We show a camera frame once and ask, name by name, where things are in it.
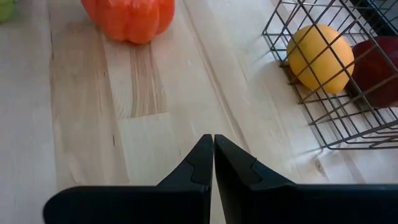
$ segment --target wooden plank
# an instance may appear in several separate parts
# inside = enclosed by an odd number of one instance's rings
[[[79,1],[50,1],[57,184],[126,184],[101,34]]]
[[[269,55],[261,58],[268,51],[260,36],[266,21],[263,15],[272,12],[271,4],[184,3],[186,20],[192,22],[203,44],[212,75],[231,110],[230,118],[236,120],[247,144],[244,148],[294,181],[328,182],[316,152],[309,151],[318,144],[305,127],[307,121],[284,74]],[[233,17],[238,9],[240,19]]]
[[[42,223],[56,192],[45,1],[0,25],[0,223]]]

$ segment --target wooden countertop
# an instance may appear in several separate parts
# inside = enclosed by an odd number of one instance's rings
[[[318,149],[261,37],[275,4],[177,0],[168,31],[134,46],[79,0],[19,1],[0,25],[0,223],[42,223],[75,185],[155,185],[205,133],[295,182],[397,182],[395,151]]]

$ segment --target fruit basket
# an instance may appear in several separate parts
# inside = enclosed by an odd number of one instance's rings
[[[280,0],[276,4],[262,34],[285,70],[322,148],[398,149],[398,31],[392,25],[398,20],[397,11],[398,0]],[[325,34],[322,26],[337,32]],[[309,29],[296,39],[295,34],[304,27]],[[319,35],[313,44],[324,41],[325,47],[308,58],[301,48],[311,32]],[[338,41],[352,48],[352,61],[341,59],[348,52],[338,52]],[[300,72],[294,71],[288,60],[298,52],[304,62]],[[337,66],[332,68],[338,67],[338,72],[320,80],[329,65],[326,63],[324,70],[315,71],[315,67],[326,52],[335,56]],[[306,72],[316,74],[312,78],[315,87],[303,85]],[[338,77],[346,83],[340,84],[341,91],[331,93],[327,87]]]

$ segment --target wood grain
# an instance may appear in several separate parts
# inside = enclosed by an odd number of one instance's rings
[[[0,223],[42,223],[56,191],[45,1],[0,25]]]
[[[126,184],[101,34],[77,2],[51,1],[49,11],[58,188]]]

